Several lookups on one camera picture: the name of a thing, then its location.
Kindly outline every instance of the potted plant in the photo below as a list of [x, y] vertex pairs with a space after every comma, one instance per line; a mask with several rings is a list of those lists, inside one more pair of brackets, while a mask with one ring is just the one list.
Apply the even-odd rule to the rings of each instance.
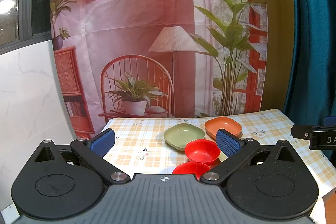
[[71, 12], [71, 8], [68, 6], [69, 3], [75, 3], [76, 0], [50, 0], [50, 19], [51, 25], [54, 32], [54, 37], [52, 39], [52, 46], [54, 51], [59, 50], [63, 47], [63, 40], [68, 38], [70, 35], [68, 31], [64, 28], [59, 28], [59, 35], [56, 35], [55, 24], [56, 19], [63, 10]]
[[157, 100], [158, 96], [168, 96], [149, 81], [139, 80], [138, 77], [134, 79], [127, 72], [125, 76], [127, 81], [115, 80], [115, 86], [118, 89], [108, 93], [114, 97], [113, 102], [122, 101], [123, 108], [128, 114], [144, 115], [150, 100]]
[[63, 41], [70, 37], [67, 29], [59, 28], [59, 35], [52, 39], [52, 47], [54, 51], [59, 50], [63, 47]]

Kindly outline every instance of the green square dish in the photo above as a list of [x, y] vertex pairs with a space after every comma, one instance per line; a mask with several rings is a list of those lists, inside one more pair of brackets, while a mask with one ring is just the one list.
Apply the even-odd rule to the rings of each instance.
[[163, 134], [166, 143], [180, 151], [184, 151], [189, 142], [204, 139], [204, 136], [202, 129], [189, 123], [179, 123], [168, 128]]

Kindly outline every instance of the painted chair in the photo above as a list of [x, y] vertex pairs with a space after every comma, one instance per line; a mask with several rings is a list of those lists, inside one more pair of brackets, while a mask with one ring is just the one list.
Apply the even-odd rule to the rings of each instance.
[[164, 114], [145, 113], [141, 117], [171, 117], [174, 115], [174, 89], [171, 77], [166, 68], [156, 60], [142, 55], [124, 55], [109, 62], [100, 76], [101, 98], [103, 113], [100, 117], [105, 117], [107, 123], [111, 118], [134, 117], [123, 111], [122, 102], [115, 101], [115, 95], [110, 92], [117, 90], [115, 80], [126, 80], [125, 73], [129, 73], [133, 78], [151, 81], [159, 88], [159, 91], [167, 94], [167, 97], [157, 96], [157, 100], [150, 100], [150, 106], [157, 105], [166, 110]]

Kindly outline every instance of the orange bowl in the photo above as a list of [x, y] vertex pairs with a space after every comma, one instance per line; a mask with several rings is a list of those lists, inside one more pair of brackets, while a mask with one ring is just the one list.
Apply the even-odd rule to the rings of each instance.
[[205, 123], [205, 131], [213, 139], [216, 139], [217, 132], [221, 128], [235, 136], [238, 136], [242, 130], [242, 126], [239, 123], [228, 117], [217, 117]]

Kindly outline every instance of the table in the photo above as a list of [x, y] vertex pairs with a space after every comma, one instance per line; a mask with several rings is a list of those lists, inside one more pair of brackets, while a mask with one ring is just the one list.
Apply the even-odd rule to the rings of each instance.
[[[294, 139], [290, 133], [293, 122], [281, 111], [267, 111], [228, 116], [242, 126], [242, 139], [254, 138], [261, 144], [274, 145], [286, 139], [295, 148], [319, 187], [319, 211], [314, 213], [318, 223], [325, 223], [322, 197], [336, 188], [336, 169], [320, 150], [309, 150], [309, 141]], [[167, 145], [163, 138], [166, 129], [178, 123], [190, 123], [205, 131], [204, 124], [211, 118], [116, 118], [105, 126], [115, 131], [115, 145], [104, 159], [131, 177], [134, 173], [171, 174], [187, 157]]]

